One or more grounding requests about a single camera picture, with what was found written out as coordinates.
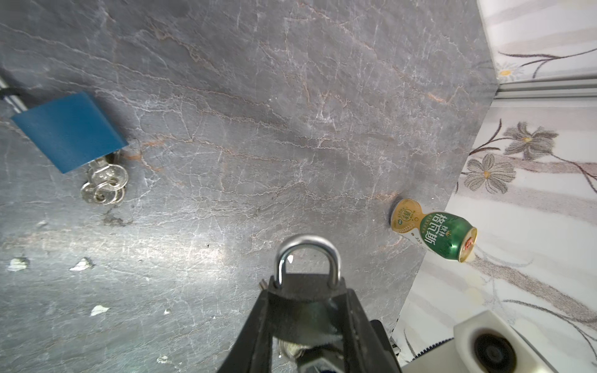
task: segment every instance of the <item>beverage can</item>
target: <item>beverage can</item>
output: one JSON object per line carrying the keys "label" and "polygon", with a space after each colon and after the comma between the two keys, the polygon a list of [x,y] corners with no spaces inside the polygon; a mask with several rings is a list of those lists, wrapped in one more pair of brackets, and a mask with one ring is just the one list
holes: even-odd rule
{"label": "beverage can", "polygon": [[473,251],[477,240],[477,228],[466,219],[434,211],[410,198],[398,202],[390,225],[392,230],[417,245],[461,263]]}

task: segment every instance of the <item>key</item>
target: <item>key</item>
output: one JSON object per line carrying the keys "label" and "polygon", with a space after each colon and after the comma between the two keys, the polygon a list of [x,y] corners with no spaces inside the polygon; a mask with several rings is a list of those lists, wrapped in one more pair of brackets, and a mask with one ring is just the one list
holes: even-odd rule
{"label": "key", "polygon": [[[103,183],[102,190],[114,192],[124,188],[128,183],[128,172],[120,165],[110,164],[106,157],[100,157],[89,162],[91,167],[87,172],[87,177],[91,184],[100,185]],[[114,181],[113,183],[104,183],[105,181]]]}

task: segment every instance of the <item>bunch of keys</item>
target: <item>bunch of keys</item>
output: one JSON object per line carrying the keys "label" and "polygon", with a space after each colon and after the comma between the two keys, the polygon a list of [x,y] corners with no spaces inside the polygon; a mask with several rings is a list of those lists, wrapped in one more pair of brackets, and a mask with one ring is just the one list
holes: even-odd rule
{"label": "bunch of keys", "polygon": [[120,165],[108,163],[105,156],[89,162],[88,165],[88,181],[81,187],[83,200],[99,205],[120,203],[128,183],[127,170]]}
{"label": "bunch of keys", "polygon": [[99,205],[122,201],[128,172],[108,157],[128,143],[92,96],[80,92],[28,109],[1,77],[0,94],[17,113],[15,124],[62,173],[90,166],[81,187],[83,200]]}

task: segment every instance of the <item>blue padlock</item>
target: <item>blue padlock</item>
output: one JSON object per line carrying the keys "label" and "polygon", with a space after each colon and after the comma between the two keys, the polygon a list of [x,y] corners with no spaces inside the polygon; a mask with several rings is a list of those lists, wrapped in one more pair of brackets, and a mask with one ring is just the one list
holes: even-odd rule
{"label": "blue padlock", "polygon": [[22,111],[12,120],[62,173],[128,145],[86,92]]}

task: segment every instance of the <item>dark gray marble surface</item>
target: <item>dark gray marble surface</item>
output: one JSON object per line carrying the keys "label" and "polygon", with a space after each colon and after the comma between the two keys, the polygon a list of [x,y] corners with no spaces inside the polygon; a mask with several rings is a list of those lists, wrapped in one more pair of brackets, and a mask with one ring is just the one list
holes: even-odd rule
{"label": "dark gray marble surface", "polygon": [[7,0],[0,59],[30,106],[97,97],[131,175],[87,205],[0,104],[2,372],[215,371],[303,232],[391,329],[423,251],[390,205],[445,206],[497,87],[474,0]]}

